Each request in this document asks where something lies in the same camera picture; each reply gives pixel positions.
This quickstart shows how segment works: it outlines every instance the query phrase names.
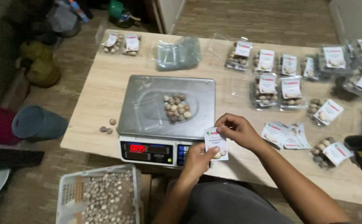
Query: red digital numbers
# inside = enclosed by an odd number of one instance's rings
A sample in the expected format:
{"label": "red digital numbers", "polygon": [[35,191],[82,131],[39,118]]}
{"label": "red digital numbers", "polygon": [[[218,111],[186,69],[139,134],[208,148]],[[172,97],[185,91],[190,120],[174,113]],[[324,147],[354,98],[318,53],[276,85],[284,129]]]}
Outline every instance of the red digital numbers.
{"label": "red digital numbers", "polygon": [[130,145],[130,151],[132,152],[144,152],[145,146],[144,145]]}

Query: wooden floor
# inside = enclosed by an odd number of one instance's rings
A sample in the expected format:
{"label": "wooden floor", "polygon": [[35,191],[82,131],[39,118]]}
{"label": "wooden floor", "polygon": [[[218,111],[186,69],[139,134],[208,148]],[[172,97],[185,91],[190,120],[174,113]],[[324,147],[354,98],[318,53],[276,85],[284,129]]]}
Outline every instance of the wooden floor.
{"label": "wooden floor", "polygon": [[[62,79],[49,89],[32,88],[25,104],[37,104],[70,119],[97,50],[95,32],[106,12],[93,10],[95,18],[84,24],[81,32],[67,39],[55,52]],[[187,0],[174,33],[194,33],[210,37],[222,30],[232,38],[246,36],[253,42],[284,45],[318,46],[337,43],[325,0]],[[133,27],[150,31],[151,27]],[[0,207],[0,224],[55,223],[59,179],[82,170],[121,164],[118,159],[90,155],[60,148],[60,141],[35,144],[46,152],[42,164],[17,171]],[[138,166],[150,173],[178,171],[160,167]],[[167,179],[153,176],[150,216],[154,216],[165,196]],[[277,189],[254,185],[283,214],[301,223]],[[362,224],[362,206],[339,202],[353,223]]]}

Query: digital scale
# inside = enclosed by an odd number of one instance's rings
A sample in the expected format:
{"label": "digital scale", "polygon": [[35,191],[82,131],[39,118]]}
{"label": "digital scale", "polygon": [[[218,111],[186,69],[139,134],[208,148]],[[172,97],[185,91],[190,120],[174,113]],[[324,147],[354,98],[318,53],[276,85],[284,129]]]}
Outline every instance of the digital scale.
{"label": "digital scale", "polygon": [[[192,118],[170,123],[164,96],[186,95]],[[216,84],[213,79],[131,75],[117,128],[121,160],[182,167],[191,145],[204,141],[214,126]]]}

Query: blue plastic cup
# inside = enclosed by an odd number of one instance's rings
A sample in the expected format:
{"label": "blue plastic cup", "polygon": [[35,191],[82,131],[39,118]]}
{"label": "blue plastic cup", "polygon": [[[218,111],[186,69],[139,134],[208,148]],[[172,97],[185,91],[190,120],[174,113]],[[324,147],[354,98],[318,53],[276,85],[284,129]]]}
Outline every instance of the blue plastic cup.
{"label": "blue plastic cup", "polygon": [[15,136],[32,141],[57,139],[64,135],[68,122],[61,116],[36,105],[21,109],[12,122]]}

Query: hand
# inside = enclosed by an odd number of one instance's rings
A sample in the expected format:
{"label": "hand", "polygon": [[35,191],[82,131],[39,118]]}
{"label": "hand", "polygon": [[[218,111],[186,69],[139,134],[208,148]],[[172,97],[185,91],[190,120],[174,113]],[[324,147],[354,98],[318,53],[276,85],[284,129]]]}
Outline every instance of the hand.
{"label": "hand", "polygon": [[214,127],[218,127],[218,133],[252,151],[258,149],[260,144],[265,143],[248,120],[241,116],[226,113],[217,120]]}
{"label": "hand", "polygon": [[192,145],[187,153],[184,169],[180,179],[186,179],[191,184],[196,184],[204,172],[208,171],[210,160],[220,151],[219,147],[213,147],[204,152],[204,142]]}

